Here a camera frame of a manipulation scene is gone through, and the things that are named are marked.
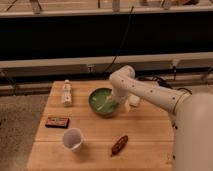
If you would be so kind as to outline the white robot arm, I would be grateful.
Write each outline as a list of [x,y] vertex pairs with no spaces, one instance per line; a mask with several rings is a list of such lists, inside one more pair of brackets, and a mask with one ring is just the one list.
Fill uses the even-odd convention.
[[213,171],[213,94],[186,92],[135,79],[131,66],[113,72],[114,99],[130,92],[168,112],[175,124],[172,171]]

